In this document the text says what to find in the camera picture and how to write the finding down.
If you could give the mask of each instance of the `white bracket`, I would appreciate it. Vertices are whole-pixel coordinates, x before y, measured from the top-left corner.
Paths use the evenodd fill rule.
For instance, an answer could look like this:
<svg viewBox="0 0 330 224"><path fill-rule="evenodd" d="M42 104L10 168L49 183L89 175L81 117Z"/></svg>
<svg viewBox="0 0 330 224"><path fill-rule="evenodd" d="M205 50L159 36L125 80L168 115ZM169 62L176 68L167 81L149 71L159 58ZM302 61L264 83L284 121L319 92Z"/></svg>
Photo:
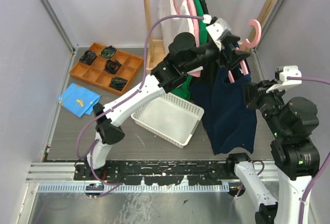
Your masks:
<svg viewBox="0 0 330 224"><path fill-rule="evenodd" d="M276 204L277 200L262 183L251 162L243 161L236 164L235 175L244 184L245 193L250 196L255 212L259 211L259 206L262 203L266 206Z"/></svg>
<svg viewBox="0 0 330 224"><path fill-rule="evenodd" d="M300 199L311 180L311 176L297 177L295 181L277 169L279 180L278 209L274 220L275 224L298 224ZM306 199L303 224L308 224L310 193Z"/></svg>
<svg viewBox="0 0 330 224"><path fill-rule="evenodd" d="M227 21L220 18L217 19L214 24L207 26L206 30L220 51L222 50L221 41L227 36L229 32L232 32L232 28L229 26Z"/></svg>
<svg viewBox="0 0 330 224"><path fill-rule="evenodd" d="M195 69L189 71L187 74L194 73L194 72L197 72L197 71L202 71L202 70L203 70L203 67L201 66L201 67L198 67L198 68L195 68Z"/></svg>
<svg viewBox="0 0 330 224"><path fill-rule="evenodd" d="M211 23L211 21L212 21L212 17L211 17L211 15L209 15L209 14L204 14L203 15L203 23L204 24L210 24Z"/></svg>
<svg viewBox="0 0 330 224"><path fill-rule="evenodd" d="M292 79L287 79L288 76L291 77L301 77L301 72L298 69L298 66L285 66L276 69L276 72L279 74L277 80L280 84L275 84L267 89L266 93L278 90L283 91L300 85L302 81L296 81Z"/></svg>

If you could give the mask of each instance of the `orange wooden tray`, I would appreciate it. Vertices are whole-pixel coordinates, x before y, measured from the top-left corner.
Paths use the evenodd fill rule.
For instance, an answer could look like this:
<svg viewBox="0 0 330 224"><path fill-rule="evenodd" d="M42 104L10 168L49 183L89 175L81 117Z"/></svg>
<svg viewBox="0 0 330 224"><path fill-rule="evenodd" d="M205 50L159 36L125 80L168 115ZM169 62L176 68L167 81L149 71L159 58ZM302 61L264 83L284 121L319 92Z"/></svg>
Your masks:
<svg viewBox="0 0 330 224"><path fill-rule="evenodd" d="M105 63L108 59L100 56L101 51L105 47L105 45L93 43L88 50L96 53L97 58L95 61L90 66L77 62L77 64L71 69L70 76L113 94L122 95L129 90L130 85L141 70L143 66L143 58L117 50L111 60L119 61L122 66L116 74L111 74L104 70ZM127 80L122 91L110 87L111 79L116 76Z"/></svg>

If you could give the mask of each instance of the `green shirt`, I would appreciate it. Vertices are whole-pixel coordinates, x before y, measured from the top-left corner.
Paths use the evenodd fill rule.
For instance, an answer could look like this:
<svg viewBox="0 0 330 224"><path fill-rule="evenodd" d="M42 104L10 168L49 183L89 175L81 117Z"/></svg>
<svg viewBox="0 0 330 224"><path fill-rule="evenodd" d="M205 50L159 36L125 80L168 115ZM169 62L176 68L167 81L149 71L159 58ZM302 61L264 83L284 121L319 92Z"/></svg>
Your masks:
<svg viewBox="0 0 330 224"><path fill-rule="evenodd" d="M204 15L202 5L200 3L200 0L194 0L195 8L197 15L202 17ZM203 23L202 20L198 20L199 27L200 27L200 45L203 45L207 43L207 30L206 30L206 24Z"/></svg>
<svg viewBox="0 0 330 224"><path fill-rule="evenodd" d="M190 100L190 82L192 80L191 75L187 75L187 80L178 88L174 89L171 91L172 94L177 95L178 97L185 99L185 100Z"/></svg>

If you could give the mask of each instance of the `metal floor panel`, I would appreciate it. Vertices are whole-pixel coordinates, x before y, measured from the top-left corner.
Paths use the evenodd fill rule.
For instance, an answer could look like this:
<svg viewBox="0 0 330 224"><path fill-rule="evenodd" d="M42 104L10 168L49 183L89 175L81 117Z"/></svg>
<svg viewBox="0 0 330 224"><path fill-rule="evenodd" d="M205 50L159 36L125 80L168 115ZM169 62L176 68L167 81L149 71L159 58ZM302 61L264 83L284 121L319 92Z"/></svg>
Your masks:
<svg viewBox="0 0 330 224"><path fill-rule="evenodd" d="M278 197L278 182L264 182ZM50 208L66 208L62 211ZM84 194L37 193L29 224L252 224L249 196L228 193L118 193L89 200Z"/></svg>

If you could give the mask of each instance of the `metal frame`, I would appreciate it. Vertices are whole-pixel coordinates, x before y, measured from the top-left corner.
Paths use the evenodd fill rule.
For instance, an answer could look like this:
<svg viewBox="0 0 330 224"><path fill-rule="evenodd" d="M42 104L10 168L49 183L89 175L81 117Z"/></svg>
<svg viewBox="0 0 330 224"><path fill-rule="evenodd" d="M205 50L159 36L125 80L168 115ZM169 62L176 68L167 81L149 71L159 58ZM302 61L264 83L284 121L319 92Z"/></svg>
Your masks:
<svg viewBox="0 0 330 224"><path fill-rule="evenodd" d="M17 217L17 224L26 224L28 222L36 199L38 186L38 183L25 184L26 192L20 213Z"/></svg>
<svg viewBox="0 0 330 224"><path fill-rule="evenodd" d="M262 43L263 37L267 33L271 23L273 22L275 16L277 15L278 11L280 10L280 8L281 8L281 6L283 5L284 2L285 2L285 0L276 0L275 1L275 3L272 6L272 9L270 10L265 22L261 26L261 30L262 30L261 40L260 40L259 44L255 47L255 50L257 50L258 47L260 46L260 44Z"/></svg>
<svg viewBox="0 0 330 224"><path fill-rule="evenodd" d="M63 81L61 83L61 89L60 89L60 92L59 92L58 95L61 95L66 90L66 88L67 88L67 84L68 84L68 81L69 81L69 78L70 78L69 71L72 68L72 65L73 65L74 59L76 57L76 54L77 54L77 51L74 51L73 54L71 55L71 58L70 58L68 64L67 64L67 68L65 70L65 77L64 77L64 79L63 79ZM58 116L60 114L60 109L61 109L61 106L58 104L56 106L55 111L54 111L53 116L52 116L52 123L51 123L51 125L49 127L49 130L48 130L48 135L47 135L46 142L43 145L43 148L44 149L46 148L46 145L47 144L50 145L52 143L53 135L54 135L54 132L55 132L56 123L57 123L57 120L58 120Z"/></svg>
<svg viewBox="0 0 330 224"><path fill-rule="evenodd" d="M56 15L56 13L54 11L54 7L50 4L50 0L40 0L40 2L43 5L43 7L45 8L46 12L48 13L50 19L53 21L55 27L57 28L57 30L60 33L63 40L65 41L69 50L71 52L74 52L79 47L79 45L77 44L77 41L74 38L69 25L66 22L63 23L63 18L62 18L62 22L60 21L60 19L58 18L58 15Z"/></svg>
<svg viewBox="0 0 330 224"><path fill-rule="evenodd" d="M271 26L272 22L274 21L276 15L278 14L281 6L284 4L285 0L276 0L275 4L273 5L272 9L270 10L265 22L261 26L262 35L259 44L254 48L251 49L252 56L254 57L254 61L256 63L257 71L259 73L260 80L265 80L265 69L262 65L262 60L259 56L258 48L262 44L262 40L265 37L269 27Z"/></svg>

